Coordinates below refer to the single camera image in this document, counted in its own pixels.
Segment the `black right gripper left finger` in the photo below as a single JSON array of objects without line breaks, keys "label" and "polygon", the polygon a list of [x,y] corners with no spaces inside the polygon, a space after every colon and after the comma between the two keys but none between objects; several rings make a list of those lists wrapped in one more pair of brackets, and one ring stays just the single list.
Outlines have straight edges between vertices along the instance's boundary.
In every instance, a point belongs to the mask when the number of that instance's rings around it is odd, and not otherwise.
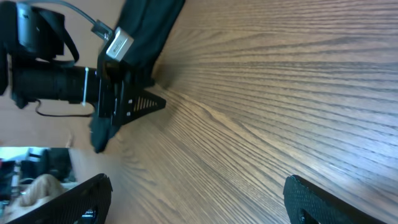
[{"label": "black right gripper left finger", "polygon": [[69,224],[83,219],[104,224],[112,191],[109,177],[98,174],[10,223]]}]

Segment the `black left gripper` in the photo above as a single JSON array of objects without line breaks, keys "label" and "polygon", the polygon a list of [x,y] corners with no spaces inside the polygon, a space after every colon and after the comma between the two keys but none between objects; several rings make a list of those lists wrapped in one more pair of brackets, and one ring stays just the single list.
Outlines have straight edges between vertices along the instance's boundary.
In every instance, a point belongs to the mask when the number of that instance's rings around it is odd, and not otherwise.
[{"label": "black left gripper", "polygon": [[147,114],[162,110],[166,100],[145,89],[123,82],[123,112],[121,111],[121,82],[123,65],[100,50],[97,59],[99,97],[96,114],[99,118],[111,120],[113,126],[122,126]]}]

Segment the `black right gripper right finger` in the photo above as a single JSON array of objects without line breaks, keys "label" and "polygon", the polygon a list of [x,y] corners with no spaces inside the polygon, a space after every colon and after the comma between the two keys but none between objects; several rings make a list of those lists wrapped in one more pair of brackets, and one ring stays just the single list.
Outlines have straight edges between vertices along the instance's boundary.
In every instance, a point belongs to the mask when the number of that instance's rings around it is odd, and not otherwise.
[{"label": "black right gripper right finger", "polygon": [[286,178],[283,195],[291,224],[383,224],[299,175]]}]

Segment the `black mesh shirt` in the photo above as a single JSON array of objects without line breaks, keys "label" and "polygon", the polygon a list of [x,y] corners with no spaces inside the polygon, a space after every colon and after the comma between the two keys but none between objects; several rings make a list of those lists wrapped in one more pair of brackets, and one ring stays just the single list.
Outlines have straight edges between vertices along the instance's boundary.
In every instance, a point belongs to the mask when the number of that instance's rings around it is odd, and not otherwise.
[{"label": "black mesh shirt", "polygon": [[[164,48],[170,31],[184,5],[184,0],[134,0],[126,1],[116,23],[134,42],[120,61],[124,75],[121,82],[121,111],[123,112],[123,82],[145,89],[154,86],[152,71]],[[113,31],[103,48],[107,49],[115,36]],[[111,120],[99,118],[95,113],[90,123],[90,141],[96,153],[106,149],[108,141],[123,126],[113,126]]]}]

